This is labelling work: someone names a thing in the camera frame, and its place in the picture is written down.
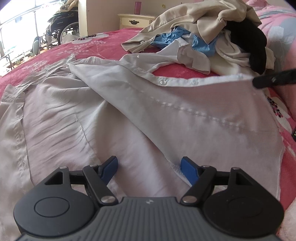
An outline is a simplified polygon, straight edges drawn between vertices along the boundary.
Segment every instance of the black garment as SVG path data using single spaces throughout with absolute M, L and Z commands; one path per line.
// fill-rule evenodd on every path
M 253 71 L 263 74 L 266 67 L 265 46 L 267 39 L 264 33 L 249 19 L 242 22 L 227 21 L 225 29 L 231 31 L 231 42 L 245 52 L 250 53 L 250 67 Z

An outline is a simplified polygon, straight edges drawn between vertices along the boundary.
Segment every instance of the pile of clothes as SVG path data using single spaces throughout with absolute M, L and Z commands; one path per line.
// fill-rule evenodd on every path
M 219 75 L 256 76 L 273 69 L 275 61 L 272 50 L 266 47 L 266 36 L 258 28 L 260 24 L 253 8 L 242 0 L 181 4 L 161 14 L 122 47 L 131 53 L 150 46 L 166 48 L 166 54 L 178 55 L 179 63 L 186 66 L 188 58 L 193 63 L 197 62 L 194 58 L 199 59 L 203 64 L 191 68 L 206 74 L 212 70 Z M 184 45 L 188 45 L 187 50 L 182 48 L 181 55 L 179 48 Z

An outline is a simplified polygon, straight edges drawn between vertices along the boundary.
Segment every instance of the pink blanket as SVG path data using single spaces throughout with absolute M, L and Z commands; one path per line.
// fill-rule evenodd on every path
M 138 29 L 123 29 L 119 31 L 108 32 L 106 33 L 108 36 L 103 38 L 99 37 L 99 35 L 89 36 L 69 42 L 67 44 L 63 44 L 40 55 L 37 55 L 0 78 L 0 96 L 2 96 L 4 89 L 8 84 L 18 85 L 30 73 L 40 71 L 45 66 L 55 63 L 60 59 L 66 58 L 72 53 L 75 54 L 76 58 L 97 56 L 103 59 L 119 60 L 123 55 L 127 54 L 120 44 L 135 36 L 138 31 Z M 146 52 L 156 51 L 158 51 L 158 49 L 151 48 Z M 161 67 L 155 71 L 154 74 L 157 76 L 182 78 L 206 77 L 215 75 L 215 73 L 204 75 L 194 70 L 188 69 L 184 65 L 180 64 L 172 64 Z M 276 102 L 271 100 L 270 103 L 277 119 L 279 120 L 279 130 L 286 146 L 286 151 L 281 164 L 280 201 L 284 208 L 287 209 L 287 207 L 296 197 L 296 142 L 292 139 L 291 133 L 289 132 L 289 128 L 294 127 L 295 122 L 289 116 L 289 112 L 285 109 L 284 104 L 273 90 L 270 90 L 270 97 L 277 100 Z M 279 110 L 278 106 L 282 106 L 284 109 Z

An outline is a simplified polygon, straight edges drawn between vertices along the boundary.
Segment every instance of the nightstand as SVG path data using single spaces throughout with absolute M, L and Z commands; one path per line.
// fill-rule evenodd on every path
M 120 29 L 123 28 L 145 28 L 151 24 L 156 17 L 137 14 L 118 14 L 120 17 Z

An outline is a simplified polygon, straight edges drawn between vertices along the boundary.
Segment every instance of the blue garment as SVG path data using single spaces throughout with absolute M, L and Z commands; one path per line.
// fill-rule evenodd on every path
M 163 49 L 170 43 L 172 43 L 175 39 L 182 37 L 183 34 L 190 34 L 190 32 L 178 26 L 169 34 L 161 34 L 156 36 L 151 45 Z M 192 48 L 194 50 L 204 53 L 206 56 L 213 56 L 216 52 L 215 45 L 217 39 L 218 36 L 214 38 L 211 43 L 206 44 L 205 41 L 203 41 L 203 39 L 199 38 L 196 35 L 193 35 Z
M 159 36 L 156 36 L 151 45 L 163 49 L 170 43 L 172 43 L 175 39 L 180 38 L 183 34 L 190 34 L 190 32 L 178 26 L 169 34 L 161 34 Z
M 203 39 L 194 35 L 192 48 L 194 50 L 204 53 L 206 56 L 213 56 L 216 52 L 215 45 L 216 45 L 217 39 L 218 39 L 218 36 L 215 37 L 209 44 L 207 44 Z

